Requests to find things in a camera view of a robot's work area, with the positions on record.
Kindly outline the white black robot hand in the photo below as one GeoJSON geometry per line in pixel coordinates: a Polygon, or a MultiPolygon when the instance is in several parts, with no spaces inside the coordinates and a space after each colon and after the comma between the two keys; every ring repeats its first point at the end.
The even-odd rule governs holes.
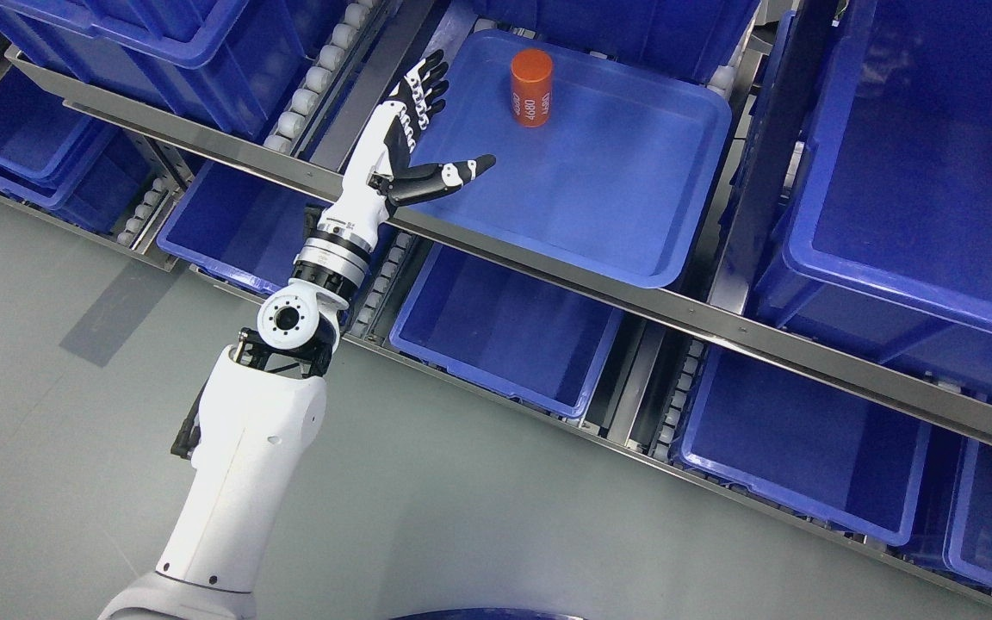
{"type": "Polygon", "coordinates": [[[493,154],[445,164],[411,161],[422,134],[444,110],[448,69],[438,48],[409,68],[375,106],[344,170],[341,196],[319,217],[318,231],[373,235],[398,208],[460,191],[496,165],[493,154]]]}

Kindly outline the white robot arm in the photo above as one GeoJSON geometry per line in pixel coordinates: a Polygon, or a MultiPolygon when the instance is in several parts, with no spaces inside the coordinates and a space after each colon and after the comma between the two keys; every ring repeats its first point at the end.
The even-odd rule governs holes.
{"type": "MultiPolygon", "coordinates": [[[[366,263],[343,251],[374,250],[385,207],[324,213],[298,254],[314,268],[343,268],[361,285],[366,263]]],[[[256,331],[269,353],[331,355],[341,341],[339,314],[350,299],[326,285],[291,277],[261,305],[256,331]]],[[[195,478],[160,560],[99,613],[99,619],[255,619],[253,588],[276,515],[304,451],[326,419],[326,369],[292,378],[240,362],[245,345],[229,345],[198,401],[200,440],[190,454],[195,478]]]]}

